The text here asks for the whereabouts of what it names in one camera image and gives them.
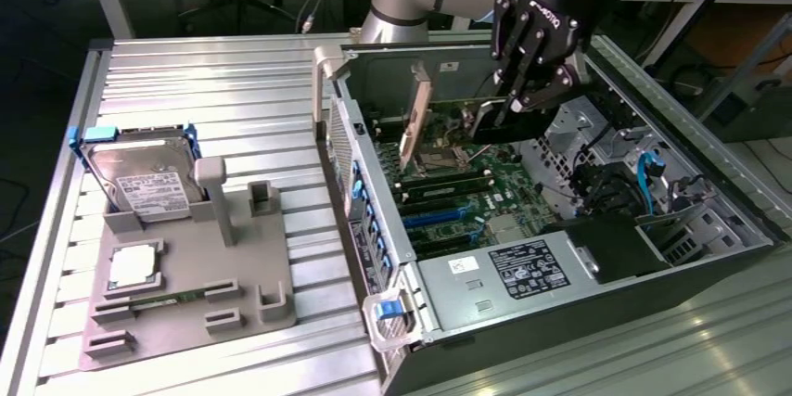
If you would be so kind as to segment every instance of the white sticker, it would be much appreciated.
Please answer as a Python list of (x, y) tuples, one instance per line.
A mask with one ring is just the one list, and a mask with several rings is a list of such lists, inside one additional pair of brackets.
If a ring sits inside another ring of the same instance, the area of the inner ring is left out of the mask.
[(453, 274), (467, 273), (468, 271), (479, 269), (479, 263), (475, 260), (475, 257), (463, 257), (461, 259), (449, 260), (448, 266), (451, 267), (451, 272)]
[(125, 176), (115, 179), (139, 215), (185, 211), (189, 204), (176, 172)]
[(459, 70), (459, 62), (443, 62), (440, 64), (440, 73), (445, 71), (457, 71)]

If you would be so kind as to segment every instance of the hard drive label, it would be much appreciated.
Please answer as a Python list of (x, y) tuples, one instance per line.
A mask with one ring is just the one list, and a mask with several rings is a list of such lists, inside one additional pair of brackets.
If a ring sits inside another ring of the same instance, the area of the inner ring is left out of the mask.
[(492, 250), (489, 255), (513, 299), (524, 299), (569, 285), (569, 279), (544, 241)]
[(181, 179), (176, 172), (116, 178), (124, 197), (139, 215), (156, 215), (188, 208)]

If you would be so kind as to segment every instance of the hard drive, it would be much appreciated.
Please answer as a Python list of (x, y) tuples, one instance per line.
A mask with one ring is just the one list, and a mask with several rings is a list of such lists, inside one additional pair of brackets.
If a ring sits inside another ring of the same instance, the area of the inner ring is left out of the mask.
[(192, 125), (120, 131), (92, 127), (72, 149), (95, 175), (112, 211), (133, 211), (143, 222), (189, 216), (189, 203), (207, 199), (196, 183), (200, 158)]

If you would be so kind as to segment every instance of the blue latch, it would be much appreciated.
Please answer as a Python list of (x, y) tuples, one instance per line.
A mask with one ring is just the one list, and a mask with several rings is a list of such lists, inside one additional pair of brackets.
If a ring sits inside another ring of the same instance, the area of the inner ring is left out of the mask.
[(404, 315), (404, 306), (399, 300), (385, 300), (375, 307), (376, 320), (392, 319)]
[(113, 125), (88, 127), (83, 141), (87, 143), (111, 143), (117, 135), (119, 129)]
[(363, 180), (355, 181), (355, 184), (352, 186), (352, 198), (353, 199), (360, 198), (360, 192), (363, 192)]
[(75, 150), (79, 144), (79, 127), (75, 125), (65, 129), (65, 140), (69, 142), (69, 148)]
[(196, 126), (191, 123), (187, 123), (181, 126), (184, 130), (184, 134), (187, 135), (187, 140), (189, 141), (189, 147), (193, 149), (193, 157), (196, 160), (200, 160), (200, 147), (199, 147), (199, 130), (196, 130)]

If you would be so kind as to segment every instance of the blue pcie slot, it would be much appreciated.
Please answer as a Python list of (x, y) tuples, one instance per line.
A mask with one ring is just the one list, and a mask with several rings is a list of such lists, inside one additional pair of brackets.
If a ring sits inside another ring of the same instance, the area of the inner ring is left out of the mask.
[(452, 211), (420, 215), (417, 217), (407, 217), (403, 219), (404, 227), (409, 229), (412, 227), (428, 226), (429, 224), (453, 222), (461, 220), (467, 213), (468, 208), (459, 208)]

